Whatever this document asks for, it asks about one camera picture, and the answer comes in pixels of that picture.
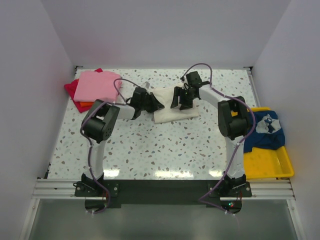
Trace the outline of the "cream t shirt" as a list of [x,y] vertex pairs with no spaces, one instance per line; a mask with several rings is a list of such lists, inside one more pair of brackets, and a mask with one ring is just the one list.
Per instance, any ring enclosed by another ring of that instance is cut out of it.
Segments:
[[153,113],[154,123],[161,124],[171,121],[184,120],[189,118],[198,117],[199,111],[195,104],[191,109],[180,110],[180,105],[171,108],[171,104],[174,97],[174,86],[166,88],[155,88],[153,95],[155,98],[164,105],[163,109],[156,110]]

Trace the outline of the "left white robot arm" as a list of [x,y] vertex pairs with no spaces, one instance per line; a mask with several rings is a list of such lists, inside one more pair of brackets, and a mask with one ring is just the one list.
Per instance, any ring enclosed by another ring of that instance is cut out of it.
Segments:
[[103,157],[107,140],[111,137],[117,120],[135,120],[141,112],[154,113],[165,106],[143,87],[136,87],[132,97],[124,103],[111,103],[97,99],[84,117],[80,134],[89,142],[87,171],[81,176],[86,191],[99,196],[104,190]]

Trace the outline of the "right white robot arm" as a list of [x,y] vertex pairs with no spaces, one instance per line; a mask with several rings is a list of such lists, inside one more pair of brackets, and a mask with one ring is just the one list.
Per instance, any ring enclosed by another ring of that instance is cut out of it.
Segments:
[[195,99],[203,100],[217,109],[217,123],[226,143],[227,164],[223,173],[223,192],[235,196],[246,183],[244,170],[244,142],[250,130],[248,106],[242,96],[231,97],[216,90],[212,81],[202,81],[199,73],[193,71],[181,78],[182,86],[173,91],[171,108],[188,110]]

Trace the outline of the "pink folded t shirt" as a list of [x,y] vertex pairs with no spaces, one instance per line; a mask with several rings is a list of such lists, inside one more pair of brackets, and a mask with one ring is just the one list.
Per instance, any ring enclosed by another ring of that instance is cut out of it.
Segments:
[[119,74],[111,71],[83,71],[79,75],[73,99],[76,102],[115,102],[118,92],[114,87],[114,80],[120,78]]

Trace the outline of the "orange folded t shirt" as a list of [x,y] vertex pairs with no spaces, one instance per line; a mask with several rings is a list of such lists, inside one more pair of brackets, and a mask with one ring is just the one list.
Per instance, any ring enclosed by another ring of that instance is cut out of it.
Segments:
[[93,102],[79,102],[79,105],[82,108],[91,107],[93,105]]

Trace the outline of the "red folded t shirt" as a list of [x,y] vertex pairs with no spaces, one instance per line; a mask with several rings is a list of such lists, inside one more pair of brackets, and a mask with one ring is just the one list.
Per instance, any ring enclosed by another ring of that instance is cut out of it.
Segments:
[[102,97],[106,79],[102,72],[85,70],[77,80],[64,85],[69,95],[77,102],[94,102]]

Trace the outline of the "navy blue t shirt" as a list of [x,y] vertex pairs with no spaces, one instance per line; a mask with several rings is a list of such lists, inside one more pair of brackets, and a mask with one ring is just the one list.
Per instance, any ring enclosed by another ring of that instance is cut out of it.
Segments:
[[275,111],[254,111],[256,123],[251,135],[244,141],[243,152],[253,148],[277,150],[286,143],[285,134]]

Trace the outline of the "yellow plastic tray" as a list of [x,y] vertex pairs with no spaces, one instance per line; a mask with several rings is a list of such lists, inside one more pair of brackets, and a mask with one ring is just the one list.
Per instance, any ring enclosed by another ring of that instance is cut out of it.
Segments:
[[[254,107],[252,112],[272,111],[268,107]],[[254,147],[252,152],[244,153],[243,166],[247,179],[290,178],[294,169],[285,145],[277,150]]]

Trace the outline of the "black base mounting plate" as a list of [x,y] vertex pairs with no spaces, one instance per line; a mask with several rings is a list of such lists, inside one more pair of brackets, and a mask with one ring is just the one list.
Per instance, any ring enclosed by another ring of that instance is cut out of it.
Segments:
[[207,194],[206,201],[227,210],[240,210],[241,198],[252,196],[247,182],[238,188],[224,184],[217,188],[215,180],[119,180],[105,179],[97,185],[93,180],[73,183],[74,195],[84,198],[86,210],[111,209],[123,205],[198,205],[199,198]]

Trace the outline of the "aluminium frame rail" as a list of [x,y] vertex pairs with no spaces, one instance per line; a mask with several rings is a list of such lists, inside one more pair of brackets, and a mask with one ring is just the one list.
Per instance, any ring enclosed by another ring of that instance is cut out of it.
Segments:
[[[200,116],[155,124],[143,113],[118,120],[103,155],[108,180],[185,184],[217,180],[226,167],[225,140],[216,109],[197,103]],[[88,143],[79,133],[83,115],[69,102],[49,161],[48,175],[36,181],[22,240],[295,240],[302,233],[295,195],[286,179],[250,181],[252,197],[241,197],[236,216],[190,205],[125,204],[90,214],[73,183],[85,170]]]

